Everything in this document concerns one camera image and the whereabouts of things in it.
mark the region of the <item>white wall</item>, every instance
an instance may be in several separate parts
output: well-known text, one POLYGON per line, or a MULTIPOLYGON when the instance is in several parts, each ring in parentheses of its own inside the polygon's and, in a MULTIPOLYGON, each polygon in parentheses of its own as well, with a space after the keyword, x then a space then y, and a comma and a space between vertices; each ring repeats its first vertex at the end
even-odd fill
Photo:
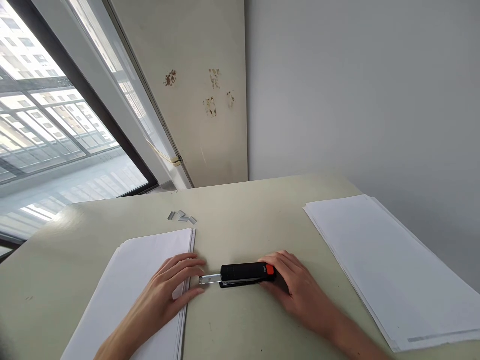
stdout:
POLYGON ((480 291, 480 1, 246 3, 250 180, 335 169, 480 291))

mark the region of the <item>white paper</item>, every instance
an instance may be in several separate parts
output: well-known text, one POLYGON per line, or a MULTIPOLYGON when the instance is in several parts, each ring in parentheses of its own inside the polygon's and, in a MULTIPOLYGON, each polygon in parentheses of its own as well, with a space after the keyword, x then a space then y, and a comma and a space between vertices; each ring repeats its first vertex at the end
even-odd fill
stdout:
POLYGON ((394 352, 480 339, 480 295, 366 195, 309 203, 394 352))
MULTIPOLYGON (((191 252, 195 229, 145 236, 124 242, 113 254, 83 317, 66 347, 62 360, 93 359, 166 259, 191 252)), ((176 299, 190 281, 174 292, 176 299)), ((177 360, 181 357, 186 309, 134 354, 135 360, 177 360)))

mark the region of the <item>window glass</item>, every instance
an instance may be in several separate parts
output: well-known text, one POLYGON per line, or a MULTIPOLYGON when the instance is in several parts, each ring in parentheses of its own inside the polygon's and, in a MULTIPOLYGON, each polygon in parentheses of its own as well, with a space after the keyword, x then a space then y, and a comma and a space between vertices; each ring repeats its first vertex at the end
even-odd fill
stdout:
POLYGON ((0 28, 0 38, 8 33, 0 41, 0 233, 27 240, 66 205, 116 198, 147 180, 10 4, 1 4, 9 29, 0 28), (78 120, 79 106, 91 118, 78 120))

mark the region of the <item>window frame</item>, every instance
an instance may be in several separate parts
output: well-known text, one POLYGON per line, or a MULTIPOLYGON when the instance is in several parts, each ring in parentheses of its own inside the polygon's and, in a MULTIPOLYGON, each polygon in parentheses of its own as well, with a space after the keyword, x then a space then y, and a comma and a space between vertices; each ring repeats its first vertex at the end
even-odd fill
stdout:
MULTIPOLYGON (((26 26, 30 31, 35 35, 36 39, 41 43, 41 45, 48 52, 50 57, 58 64, 62 72, 66 75, 65 77, 59 76, 54 79, 58 81, 68 81, 71 83, 76 90, 82 95, 83 100, 96 116, 103 122, 105 128, 110 132, 112 137, 118 142, 123 151, 127 156, 132 160, 135 166, 139 169, 141 174, 145 177, 147 184, 140 186, 137 189, 134 189, 121 197, 134 196, 138 194, 143 194, 146 191, 158 187, 158 181, 150 171, 150 169, 145 164, 144 160, 139 156, 137 150, 133 147, 132 143, 126 137, 124 132, 121 130, 117 122, 113 119, 112 114, 100 100, 97 93, 93 90, 89 82, 85 79, 83 74, 78 69, 77 65, 74 63, 72 58, 69 56, 57 36, 53 33, 50 26, 46 23, 43 16, 40 14, 38 9, 34 6, 31 0, 10 0, 10 6, 15 10, 18 16, 23 20, 26 26)), ((31 39, 28 38, 18 38, 22 44, 27 47, 34 47, 35 44, 31 39), (28 39, 31 43, 25 45, 21 39, 28 39)), ((13 80, 11 76, 7 73, 1 74, 2 79, 7 78, 8 81, 13 80)), ((49 78, 42 79, 26 79, 18 80, 19 82, 31 82, 32 84, 41 82, 41 81, 50 81, 49 78)), ((20 247, 25 240, 15 238, 6 233, 0 232, 0 246, 7 247, 9 249, 16 250, 20 247)))

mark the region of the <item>wall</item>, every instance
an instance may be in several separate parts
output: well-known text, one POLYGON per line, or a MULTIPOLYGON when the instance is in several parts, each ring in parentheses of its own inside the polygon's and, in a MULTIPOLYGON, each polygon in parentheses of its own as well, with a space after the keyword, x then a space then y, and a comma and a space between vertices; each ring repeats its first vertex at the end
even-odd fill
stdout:
POLYGON ((248 181, 244 1, 111 3, 193 184, 248 181))
POLYGON ((250 180, 334 169, 480 291, 480 2, 247 1, 250 180))

